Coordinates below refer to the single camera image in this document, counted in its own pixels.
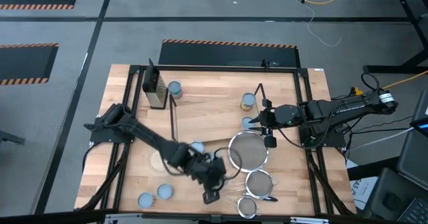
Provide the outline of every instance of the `wooden tabletop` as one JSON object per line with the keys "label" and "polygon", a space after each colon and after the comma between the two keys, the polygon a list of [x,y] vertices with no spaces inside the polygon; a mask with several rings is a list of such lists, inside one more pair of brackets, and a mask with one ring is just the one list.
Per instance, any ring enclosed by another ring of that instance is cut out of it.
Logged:
{"label": "wooden tabletop", "polygon": [[[99,114],[105,111],[113,103],[121,103],[129,65],[114,64],[110,69],[110,75],[106,83]],[[315,100],[330,99],[326,76],[321,69],[308,69],[312,95]],[[175,80],[179,81],[183,89],[183,97],[176,100],[178,135],[180,141],[191,141],[199,136],[204,138],[224,138],[206,142],[205,150],[210,152],[229,144],[230,135],[237,134],[240,130],[240,118],[243,111],[239,108],[242,95],[246,92],[254,92],[259,83],[263,83],[266,96],[274,106],[282,104],[296,104],[296,90],[293,74],[285,73],[256,73],[256,72],[192,72],[192,71],[166,71],[161,72],[166,84]],[[304,82],[300,81],[302,93],[305,99]],[[134,93],[136,75],[134,77],[131,93]],[[212,118],[229,116],[234,129],[230,133],[224,129],[216,132],[204,133],[204,130],[212,130],[221,127],[222,120],[217,122],[206,121],[205,124],[195,126],[197,131],[191,132],[192,123],[198,120],[193,118]],[[151,110],[144,92],[141,92],[137,118],[155,132],[171,139],[171,121],[169,108],[166,110]],[[284,129],[285,134],[294,142],[299,142],[297,128]],[[278,180],[272,196],[279,201],[276,203],[256,200],[257,207],[262,215],[313,215],[312,194],[308,177],[308,166],[304,150],[289,144],[279,132],[275,132],[278,147],[270,149],[268,161],[264,166],[272,177]],[[75,207],[86,204],[90,197],[100,187],[106,178],[111,143],[102,143],[94,148],[87,157],[86,167],[80,183]],[[334,148],[323,148],[324,159],[328,174],[328,180],[336,194],[351,210],[356,211],[346,171],[343,156]],[[126,212],[151,212],[151,213],[196,213],[196,214],[237,214],[236,207],[230,203],[236,202],[243,185],[236,185],[245,180],[246,173],[240,173],[238,177],[228,183],[220,192],[221,199],[209,205],[205,205],[202,199],[203,187],[190,177],[172,177],[167,174],[162,165],[158,152],[149,145],[136,139],[131,144],[126,175],[120,200],[119,211]],[[141,209],[137,198],[142,192],[156,194],[157,187],[162,183],[172,184],[174,195],[169,200],[156,200],[149,209]],[[112,206],[116,183],[112,184],[108,200],[108,207]],[[326,212],[323,189],[318,183],[321,209]]]}

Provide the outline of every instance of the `wooden board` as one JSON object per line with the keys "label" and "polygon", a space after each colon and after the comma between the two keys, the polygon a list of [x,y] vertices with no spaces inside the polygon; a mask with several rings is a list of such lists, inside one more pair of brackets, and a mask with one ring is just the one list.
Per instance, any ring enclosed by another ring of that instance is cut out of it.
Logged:
{"label": "wooden board", "polygon": [[[102,99],[100,114],[103,114],[112,103],[122,101],[129,65],[112,65]],[[326,78],[323,71],[309,69],[312,95],[314,99],[329,99]],[[262,82],[266,96],[274,106],[295,104],[296,91],[292,74],[283,73],[247,73],[247,72],[189,72],[162,71],[164,81],[169,83],[178,80],[183,87],[183,97],[177,100],[177,107],[237,99],[245,92],[252,92]],[[171,139],[171,121],[169,110],[150,110],[144,93],[139,97],[137,118],[140,122]],[[195,114],[188,108],[189,116]],[[289,138],[298,142],[297,128],[288,128],[284,132]],[[313,215],[312,195],[308,178],[308,167],[302,149],[289,144],[279,132],[274,135],[278,147],[270,150],[269,159],[263,168],[279,183],[272,195],[278,198],[277,203],[256,201],[263,215]],[[228,139],[210,142],[205,146],[207,151],[227,146]],[[105,178],[112,145],[101,144],[95,148],[86,161],[82,182],[76,199],[76,207],[84,205],[96,192]],[[350,183],[342,155],[333,148],[324,148],[324,158],[329,183],[346,206],[355,211]],[[210,205],[202,200],[203,187],[189,177],[172,177],[165,171],[158,152],[140,140],[136,140],[130,149],[126,176],[120,200],[120,211],[155,212],[155,213],[197,213],[197,214],[237,214],[236,208],[228,203],[238,200],[243,185],[234,185],[245,179],[246,174],[228,183],[221,191],[221,199]],[[142,192],[156,193],[161,183],[170,183],[175,188],[172,199],[157,200],[153,207],[142,210],[137,198]],[[110,191],[108,206],[112,206],[115,184]],[[318,194],[322,210],[326,212],[322,187],[318,185]]]}

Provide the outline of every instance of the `sieve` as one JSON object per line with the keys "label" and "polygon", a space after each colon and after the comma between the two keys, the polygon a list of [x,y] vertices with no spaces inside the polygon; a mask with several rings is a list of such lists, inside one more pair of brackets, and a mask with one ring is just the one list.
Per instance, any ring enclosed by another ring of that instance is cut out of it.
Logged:
{"label": "sieve", "polygon": [[230,140],[228,154],[231,164],[237,169],[239,169],[239,157],[237,156],[239,155],[241,171],[250,173],[260,169],[268,161],[269,150],[264,144],[263,137],[252,131],[243,131]]}
{"label": "sieve", "polygon": [[247,190],[245,195],[265,201],[278,201],[275,197],[270,196],[277,183],[276,179],[263,170],[251,171],[245,179],[245,189]]}
{"label": "sieve", "polygon": [[255,201],[250,197],[241,197],[236,207],[239,215],[245,219],[252,219],[256,215],[261,215],[261,211],[257,208]]}

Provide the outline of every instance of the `computer screen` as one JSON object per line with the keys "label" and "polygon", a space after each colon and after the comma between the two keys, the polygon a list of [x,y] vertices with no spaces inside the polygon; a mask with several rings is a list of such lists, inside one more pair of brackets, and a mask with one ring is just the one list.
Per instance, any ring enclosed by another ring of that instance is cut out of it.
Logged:
{"label": "computer screen", "polygon": [[410,125],[415,128],[415,130],[418,130],[420,133],[428,137],[428,117],[415,120],[410,123]]}

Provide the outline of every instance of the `concrete floor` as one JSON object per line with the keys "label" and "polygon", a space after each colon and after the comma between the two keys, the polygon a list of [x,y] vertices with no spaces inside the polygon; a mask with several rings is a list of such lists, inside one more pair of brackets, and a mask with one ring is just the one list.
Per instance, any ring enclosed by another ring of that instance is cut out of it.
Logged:
{"label": "concrete floor", "polygon": [[[416,15],[425,10],[420,0],[407,0]],[[96,17],[103,0],[77,0],[71,11],[0,11],[0,17]],[[404,17],[399,0],[339,0],[313,6],[318,17]],[[311,17],[294,0],[111,0],[107,17]],[[163,39],[210,39],[297,45],[303,68],[324,68],[331,96],[345,94],[360,81],[362,66],[399,65],[422,49],[414,28],[406,23],[307,23],[266,22],[108,22],[96,44],[64,155],[47,204],[47,212],[69,211],[74,206],[81,164],[90,133],[83,124],[98,112],[111,64],[147,64],[157,60]],[[0,216],[33,212],[49,158],[80,74],[94,22],[0,22],[0,44],[58,42],[60,49],[48,83],[1,86],[0,129],[24,136],[25,145],[0,145]],[[408,78],[405,74],[378,74],[387,85]],[[428,76],[391,88],[401,105],[391,116],[367,116],[356,128],[388,122],[413,114]],[[390,125],[406,127],[409,121]],[[352,147],[388,136],[389,132],[361,134]],[[405,136],[356,150],[351,160],[365,164],[397,156]]]}

